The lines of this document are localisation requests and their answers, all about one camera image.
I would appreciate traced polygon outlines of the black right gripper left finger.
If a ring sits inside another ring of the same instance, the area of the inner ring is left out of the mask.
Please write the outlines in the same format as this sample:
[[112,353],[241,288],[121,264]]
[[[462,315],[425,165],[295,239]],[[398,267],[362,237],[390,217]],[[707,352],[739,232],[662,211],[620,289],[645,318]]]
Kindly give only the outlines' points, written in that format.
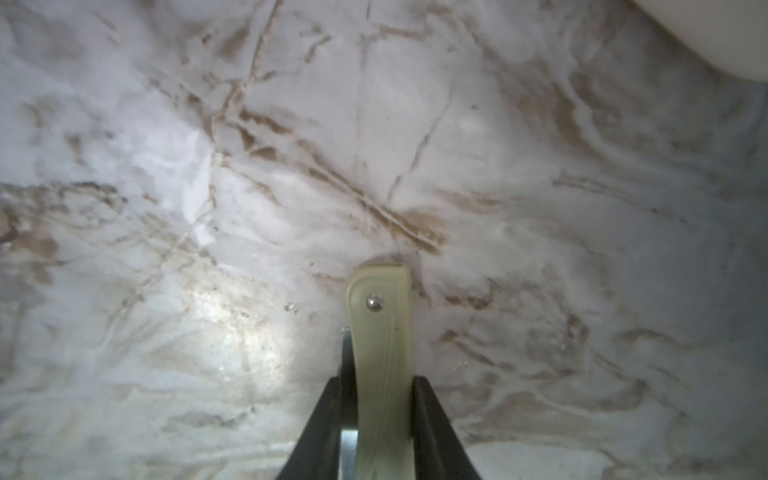
[[338,479],[340,434],[340,381],[331,377],[277,480]]

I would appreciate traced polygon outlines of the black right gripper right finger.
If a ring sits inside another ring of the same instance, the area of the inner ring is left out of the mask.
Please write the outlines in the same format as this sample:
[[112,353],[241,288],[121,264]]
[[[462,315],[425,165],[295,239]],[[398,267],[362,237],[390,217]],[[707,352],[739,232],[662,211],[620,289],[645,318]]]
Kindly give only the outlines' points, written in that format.
[[417,480],[481,479],[424,376],[413,379],[411,433]]

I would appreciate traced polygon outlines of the green knife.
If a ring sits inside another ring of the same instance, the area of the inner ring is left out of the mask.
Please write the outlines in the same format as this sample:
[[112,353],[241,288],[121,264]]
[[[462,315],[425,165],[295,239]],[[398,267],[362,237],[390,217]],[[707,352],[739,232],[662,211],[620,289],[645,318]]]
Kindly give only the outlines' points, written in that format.
[[413,479],[412,294],[405,264],[367,265],[346,291],[340,479]]

